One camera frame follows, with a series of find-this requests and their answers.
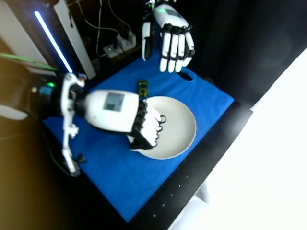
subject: robotic arm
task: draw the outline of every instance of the robotic arm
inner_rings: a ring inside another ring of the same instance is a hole
[[[142,58],[148,60],[156,37],[162,40],[160,71],[180,72],[195,54],[194,42],[188,22],[168,3],[176,0],[150,0],[142,27]]]
[[[90,126],[99,130],[135,137],[130,145],[132,151],[156,146],[161,124],[166,121],[164,116],[135,93],[119,90],[80,93],[84,80],[84,75],[77,78],[67,73],[61,92],[60,106],[64,116],[62,154],[71,175],[80,173],[69,147],[69,138],[74,138],[79,131],[73,123],[74,115],[84,116]]]

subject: white floor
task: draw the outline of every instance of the white floor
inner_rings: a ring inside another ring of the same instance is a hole
[[[208,176],[193,229],[307,230],[307,50],[253,110]]]

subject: plate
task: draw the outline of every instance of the plate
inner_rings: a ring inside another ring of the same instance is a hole
[[[190,147],[196,135],[193,113],[181,101],[171,97],[150,97],[147,98],[147,103],[166,116],[166,122],[161,124],[163,130],[159,133],[157,146],[140,150],[139,153],[159,160],[179,156]],[[134,137],[128,136],[128,139],[130,143],[134,141]]]

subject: black table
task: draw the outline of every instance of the black table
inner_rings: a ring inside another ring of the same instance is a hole
[[[249,109],[234,101],[128,224],[86,175],[82,173],[78,178],[69,178],[58,170],[77,225],[80,229],[166,230],[222,158],[251,114]],[[62,161],[61,144],[46,126],[44,130],[53,154]]]

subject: blue cloth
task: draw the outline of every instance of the blue cloth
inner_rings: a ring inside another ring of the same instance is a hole
[[[193,78],[191,81],[176,73],[159,72],[158,59],[158,53],[153,53],[147,62],[140,58],[93,90],[137,92],[138,80],[147,79],[149,96],[169,96],[182,101],[193,112],[197,124],[195,140],[183,154],[168,160],[150,159],[130,151],[126,136],[96,131],[87,125],[84,118],[74,118],[74,123],[80,128],[76,138],[70,140],[74,157],[79,153],[86,157],[86,163],[80,164],[81,169],[127,222],[234,101],[188,69],[183,71]],[[55,117],[45,120],[60,142],[63,137],[62,122],[62,118]]]

